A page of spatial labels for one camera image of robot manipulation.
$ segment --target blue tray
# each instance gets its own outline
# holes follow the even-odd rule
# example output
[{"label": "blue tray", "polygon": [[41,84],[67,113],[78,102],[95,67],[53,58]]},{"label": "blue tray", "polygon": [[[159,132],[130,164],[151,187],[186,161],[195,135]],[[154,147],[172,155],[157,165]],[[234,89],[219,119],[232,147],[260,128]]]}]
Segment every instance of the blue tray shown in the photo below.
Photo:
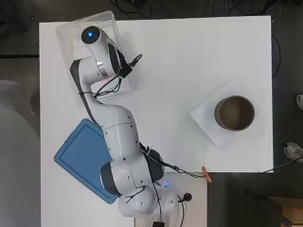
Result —
[{"label": "blue tray", "polygon": [[103,132],[87,119],[79,123],[55,155],[57,164],[110,204],[116,196],[103,188],[100,170],[111,161]]}]

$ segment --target concrete floor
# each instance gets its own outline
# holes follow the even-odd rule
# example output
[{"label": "concrete floor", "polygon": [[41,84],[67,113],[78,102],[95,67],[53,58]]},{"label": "concrete floor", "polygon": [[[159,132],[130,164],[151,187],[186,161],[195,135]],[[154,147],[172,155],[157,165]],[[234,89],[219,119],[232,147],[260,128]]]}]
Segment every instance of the concrete floor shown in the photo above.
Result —
[{"label": "concrete floor", "polygon": [[[129,20],[119,12],[110,0],[15,0],[22,21],[29,27],[28,34],[11,32],[0,40],[0,55],[39,54],[39,22],[72,21],[91,14],[112,10],[117,20]],[[251,0],[241,5],[244,12],[251,8]],[[252,11],[259,10],[262,0],[253,1]],[[171,18],[202,17],[206,0],[165,0],[163,4]],[[297,92],[303,91],[303,65],[301,37],[303,34],[303,5],[290,1],[278,2],[281,16],[273,23],[273,34],[277,37],[282,54],[281,68],[273,79],[274,117],[274,163],[275,166],[288,162],[282,151],[282,144],[294,141],[303,147],[303,113],[294,102]],[[132,9],[122,4],[125,9]],[[168,18],[160,1],[149,1],[152,19]],[[224,1],[210,0],[206,17],[224,16]],[[241,15],[237,10],[233,16]],[[277,46],[273,41],[273,71],[277,67]],[[19,81],[28,95],[34,94],[39,84],[39,60],[0,60],[0,79]],[[39,117],[28,115],[28,98],[19,99],[23,116],[39,133]],[[259,209],[244,190],[269,196],[303,198],[303,165],[293,164],[278,170],[275,174],[214,174],[213,184],[208,188],[208,227],[212,226],[280,226],[270,215]]]}]

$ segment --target white table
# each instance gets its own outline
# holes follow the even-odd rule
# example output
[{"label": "white table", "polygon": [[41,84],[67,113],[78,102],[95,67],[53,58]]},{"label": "white table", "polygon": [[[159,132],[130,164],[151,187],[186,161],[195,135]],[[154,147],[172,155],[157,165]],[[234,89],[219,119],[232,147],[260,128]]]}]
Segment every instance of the white table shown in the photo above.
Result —
[{"label": "white table", "polygon": [[[116,203],[107,205],[53,161],[87,117],[70,86],[55,34],[58,25],[40,24],[42,226],[133,226]],[[118,28],[130,58],[138,53],[144,57],[132,74],[136,91],[111,102],[133,112],[144,144],[189,171],[201,171],[201,166],[238,172],[272,167],[270,17],[121,21]],[[265,130],[222,151],[189,113],[235,75],[253,79],[260,89]],[[253,155],[247,159],[247,153]],[[206,184],[201,196],[206,201]]]}]

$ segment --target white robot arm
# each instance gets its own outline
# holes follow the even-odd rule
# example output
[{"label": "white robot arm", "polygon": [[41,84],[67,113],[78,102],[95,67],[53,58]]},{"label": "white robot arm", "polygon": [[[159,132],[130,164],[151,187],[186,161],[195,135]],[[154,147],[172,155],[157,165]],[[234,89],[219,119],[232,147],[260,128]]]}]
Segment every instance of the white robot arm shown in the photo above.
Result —
[{"label": "white robot arm", "polygon": [[87,27],[81,39],[93,56],[74,61],[70,71],[85,109],[103,130],[113,158],[100,171],[104,188],[120,197],[119,210],[126,217],[173,210],[178,204],[177,195],[170,188],[153,184],[164,175],[164,168],[152,160],[161,161],[161,156],[155,150],[149,150],[149,155],[142,152],[132,113],[121,106],[99,104],[91,93],[93,83],[116,75],[125,77],[132,71],[131,66],[98,27]]}]

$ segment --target clear container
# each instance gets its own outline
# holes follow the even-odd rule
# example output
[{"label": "clear container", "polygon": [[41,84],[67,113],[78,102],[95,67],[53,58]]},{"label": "clear container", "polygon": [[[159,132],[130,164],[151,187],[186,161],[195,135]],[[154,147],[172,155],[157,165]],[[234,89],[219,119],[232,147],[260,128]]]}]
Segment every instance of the clear container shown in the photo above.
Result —
[{"label": "clear container", "polygon": [[[116,43],[118,50],[124,54],[121,47],[121,37],[117,29],[116,19],[111,11],[105,11],[93,16],[89,16],[78,21],[70,22],[62,26],[58,26],[56,29],[57,37],[62,51],[63,60],[65,63],[67,75],[70,79],[71,86],[74,91],[75,98],[79,105],[82,105],[78,88],[70,74],[70,66],[74,60],[83,59],[92,55],[92,53],[84,46],[80,36],[81,33],[88,26],[97,26],[101,28],[106,34]],[[93,92],[96,92],[99,87],[104,84],[106,80],[97,82],[92,85]],[[115,86],[116,82],[113,81],[108,88]],[[122,80],[120,90],[116,94],[109,94],[107,96],[102,96],[99,99],[107,99],[122,93],[129,92],[132,90],[130,77],[126,77]]]}]

